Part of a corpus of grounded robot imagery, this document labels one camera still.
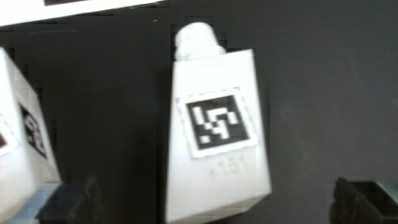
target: black surface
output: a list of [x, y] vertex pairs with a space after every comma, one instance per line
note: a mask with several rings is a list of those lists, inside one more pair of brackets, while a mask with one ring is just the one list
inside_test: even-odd
[[253, 48], [264, 108], [269, 96], [273, 194], [218, 223], [326, 223], [337, 176], [398, 182], [394, 0], [171, 0], [1, 28], [61, 177], [97, 176], [109, 223], [155, 223], [171, 36], [196, 20], [228, 48]]

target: package label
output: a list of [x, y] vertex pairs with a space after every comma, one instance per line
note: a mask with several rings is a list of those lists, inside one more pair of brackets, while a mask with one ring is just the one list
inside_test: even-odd
[[33, 116], [28, 113], [22, 106], [20, 106], [20, 115], [22, 115], [22, 125], [24, 125], [24, 132], [26, 132], [26, 142], [28, 142], [29, 146], [33, 147], [40, 156], [45, 158], [40, 127], [38, 127], [38, 123], [33, 119]]
[[232, 88], [177, 99], [180, 121], [193, 157], [255, 144], [239, 89]]

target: white carton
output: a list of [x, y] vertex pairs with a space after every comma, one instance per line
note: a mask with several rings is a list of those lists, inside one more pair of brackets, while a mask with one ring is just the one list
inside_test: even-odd
[[0, 26], [150, 4], [159, 1], [161, 0], [0, 0]]
[[251, 50], [225, 54], [209, 32], [205, 24], [193, 23], [175, 38], [164, 212], [171, 224], [205, 223], [244, 212], [269, 194]]
[[58, 181], [36, 95], [0, 48], [0, 223]]

